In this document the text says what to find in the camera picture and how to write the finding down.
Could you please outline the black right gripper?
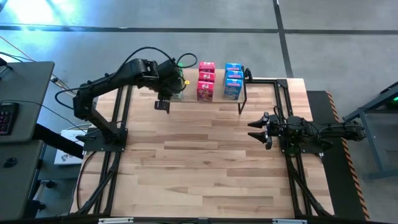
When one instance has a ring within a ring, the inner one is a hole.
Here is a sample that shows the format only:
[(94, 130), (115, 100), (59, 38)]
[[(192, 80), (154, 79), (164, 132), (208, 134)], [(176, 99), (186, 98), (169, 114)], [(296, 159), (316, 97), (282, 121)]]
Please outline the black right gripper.
[(283, 138), (294, 144), (303, 141), (305, 137), (311, 135), (310, 123), (298, 116), (290, 116), (283, 123), (276, 114), (270, 115), (268, 112), (265, 112), (264, 117), (248, 123), (248, 126), (253, 128), (262, 128), (265, 126), (265, 132), (250, 132), (248, 135), (260, 142), (264, 142), (266, 149), (272, 147), (272, 137)]

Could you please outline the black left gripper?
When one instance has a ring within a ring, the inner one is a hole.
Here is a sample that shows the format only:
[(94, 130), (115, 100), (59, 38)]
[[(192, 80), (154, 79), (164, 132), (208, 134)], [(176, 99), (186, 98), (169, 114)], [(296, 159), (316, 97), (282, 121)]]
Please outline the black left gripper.
[(177, 67), (175, 59), (172, 58), (157, 65), (157, 72), (159, 82), (156, 86), (156, 92), (158, 93), (159, 100), (155, 101), (154, 109), (170, 113), (170, 102), (164, 100), (170, 99), (172, 95), (171, 90), (183, 90), (185, 88), (182, 70)]

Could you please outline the red Froot Loops cereal box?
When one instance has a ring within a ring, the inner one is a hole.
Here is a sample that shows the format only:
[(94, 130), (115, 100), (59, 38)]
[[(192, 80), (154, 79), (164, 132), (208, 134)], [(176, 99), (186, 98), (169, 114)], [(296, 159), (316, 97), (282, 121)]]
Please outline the red Froot Loops cereal box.
[(203, 102), (212, 102), (214, 92), (213, 82), (198, 81), (197, 83), (197, 100)]
[(200, 72), (215, 73), (215, 63), (214, 62), (200, 62), (198, 70)]
[(215, 82), (215, 78), (216, 78), (215, 73), (199, 71), (198, 80), (200, 82), (212, 82), (212, 83), (214, 83)]

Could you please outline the wooden shelf with black legs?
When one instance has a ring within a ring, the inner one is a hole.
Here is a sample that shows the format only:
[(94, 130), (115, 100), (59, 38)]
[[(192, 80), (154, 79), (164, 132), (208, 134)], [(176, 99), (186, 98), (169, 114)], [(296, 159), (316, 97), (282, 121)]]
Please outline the wooden shelf with black legs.
[(215, 87), (213, 90), (213, 100), (198, 101), (197, 98), (197, 82), (199, 77), (198, 69), (185, 68), (182, 70), (183, 77), (190, 83), (180, 93), (180, 98), (172, 98), (170, 103), (229, 103), (238, 105), (238, 113), (241, 114), (247, 101), (246, 83), (243, 80), (239, 98), (237, 100), (229, 100), (224, 95), (224, 69), (216, 69)]

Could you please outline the black hazard-striped floor mat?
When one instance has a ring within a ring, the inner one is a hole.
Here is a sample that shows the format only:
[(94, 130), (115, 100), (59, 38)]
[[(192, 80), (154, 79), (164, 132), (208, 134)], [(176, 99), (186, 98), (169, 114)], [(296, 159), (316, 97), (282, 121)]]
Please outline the black hazard-striped floor mat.
[[(307, 96), (315, 123), (340, 122), (331, 93), (307, 91)], [(343, 138), (329, 138), (328, 140), (333, 143), (333, 148), (324, 153), (322, 162), (335, 215), (340, 218), (369, 221), (369, 213), (348, 150), (347, 140)]]

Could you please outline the white cardboard box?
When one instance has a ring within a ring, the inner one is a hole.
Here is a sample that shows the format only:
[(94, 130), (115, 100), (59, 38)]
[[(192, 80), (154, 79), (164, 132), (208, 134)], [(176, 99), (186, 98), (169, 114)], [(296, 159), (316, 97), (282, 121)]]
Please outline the white cardboard box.
[[(77, 140), (76, 138), (77, 136), (83, 136), (85, 134), (84, 131), (69, 129), (69, 130), (62, 130), (60, 134), (61, 136), (67, 138), (68, 140), (71, 140), (74, 143), (84, 146), (84, 143)], [(66, 152), (63, 152), (58, 149), (53, 164), (58, 166), (66, 166), (66, 165), (77, 165), (81, 164), (82, 162), (83, 162), (82, 159), (69, 155)]]

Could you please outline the black desk support beam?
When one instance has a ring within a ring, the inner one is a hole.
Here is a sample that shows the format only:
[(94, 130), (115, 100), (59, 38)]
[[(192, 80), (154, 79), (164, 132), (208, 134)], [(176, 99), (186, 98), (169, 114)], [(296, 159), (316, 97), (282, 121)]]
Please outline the black desk support beam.
[(69, 155), (79, 159), (83, 158), (83, 146), (51, 131), (41, 124), (35, 125), (32, 139), (42, 140), (47, 145), (59, 149)]

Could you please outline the grey desk top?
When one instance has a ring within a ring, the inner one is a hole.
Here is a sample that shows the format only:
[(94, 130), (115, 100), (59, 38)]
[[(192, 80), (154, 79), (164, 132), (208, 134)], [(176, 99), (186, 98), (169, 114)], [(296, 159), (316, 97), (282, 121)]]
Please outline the grey desk top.
[(54, 62), (16, 62), (2, 68), (0, 104), (20, 105), (11, 135), (0, 136), (0, 143), (32, 139), (54, 66)]
[[(0, 221), (36, 216), (40, 202), (30, 198), (30, 191), (43, 145), (41, 140), (0, 144)], [(10, 157), (17, 164), (3, 168)]]

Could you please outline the black backlit keyboard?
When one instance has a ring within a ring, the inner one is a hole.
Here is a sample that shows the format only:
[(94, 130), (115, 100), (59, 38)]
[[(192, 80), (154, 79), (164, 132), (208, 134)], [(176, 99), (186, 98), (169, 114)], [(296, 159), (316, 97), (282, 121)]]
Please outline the black backlit keyboard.
[(11, 135), (19, 114), (19, 105), (19, 103), (0, 104), (0, 136)]

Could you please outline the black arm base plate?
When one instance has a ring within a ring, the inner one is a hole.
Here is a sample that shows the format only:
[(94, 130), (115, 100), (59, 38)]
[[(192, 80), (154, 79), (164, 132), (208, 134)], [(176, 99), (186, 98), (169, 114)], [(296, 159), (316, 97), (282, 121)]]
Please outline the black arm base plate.
[(285, 154), (317, 154), (323, 152), (321, 140), (316, 135), (304, 130), (284, 131), (279, 139)]
[(84, 142), (84, 151), (93, 152), (123, 152), (126, 148), (128, 129), (118, 128), (119, 137), (106, 140), (103, 133), (96, 128), (89, 128), (85, 136), (80, 139)]

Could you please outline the black aluminium table frame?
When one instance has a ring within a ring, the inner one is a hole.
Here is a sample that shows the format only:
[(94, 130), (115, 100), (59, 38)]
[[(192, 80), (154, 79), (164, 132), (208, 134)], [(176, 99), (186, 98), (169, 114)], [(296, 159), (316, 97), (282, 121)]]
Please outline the black aluminium table frame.
[(242, 113), (233, 103), (174, 103), (154, 109), (157, 95), (132, 91), (128, 139), (116, 177), (113, 216), (292, 218), (286, 160), (250, 137), (249, 123), (276, 104), (312, 119), (303, 80), (247, 86)]

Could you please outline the silver metal bracket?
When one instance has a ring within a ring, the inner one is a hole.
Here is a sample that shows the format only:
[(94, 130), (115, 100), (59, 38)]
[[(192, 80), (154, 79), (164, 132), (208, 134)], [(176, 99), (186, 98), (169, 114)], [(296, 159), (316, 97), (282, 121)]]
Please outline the silver metal bracket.
[(100, 218), (98, 224), (133, 224), (133, 217)]
[(275, 218), (272, 224), (308, 224), (306, 220)]

